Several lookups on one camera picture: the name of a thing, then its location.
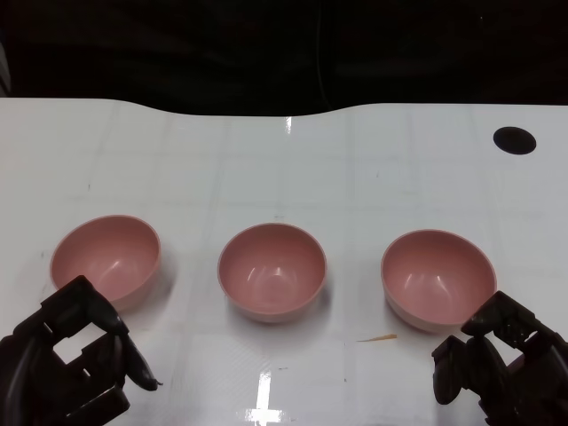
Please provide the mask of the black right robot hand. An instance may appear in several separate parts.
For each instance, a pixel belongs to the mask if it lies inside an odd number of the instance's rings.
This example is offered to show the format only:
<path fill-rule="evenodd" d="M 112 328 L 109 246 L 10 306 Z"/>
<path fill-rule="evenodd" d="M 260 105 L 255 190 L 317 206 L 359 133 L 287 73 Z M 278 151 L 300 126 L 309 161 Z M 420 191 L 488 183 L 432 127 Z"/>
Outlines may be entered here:
<path fill-rule="evenodd" d="M 489 425 L 567 423 L 567 342 L 498 291 L 432 353 L 440 405 L 461 390 L 478 395 Z"/>

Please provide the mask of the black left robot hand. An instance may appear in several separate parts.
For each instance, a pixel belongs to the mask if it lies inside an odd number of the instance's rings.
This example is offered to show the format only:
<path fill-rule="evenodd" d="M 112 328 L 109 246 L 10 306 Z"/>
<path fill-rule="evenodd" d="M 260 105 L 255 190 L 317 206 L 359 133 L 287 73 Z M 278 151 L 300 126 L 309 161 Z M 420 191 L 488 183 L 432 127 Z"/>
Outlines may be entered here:
<path fill-rule="evenodd" d="M 104 334 L 65 362 L 55 345 L 90 324 Z M 118 312 L 80 275 L 2 339 L 1 423 L 105 425 L 130 407 L 127 379 L 160 385 Z"/>

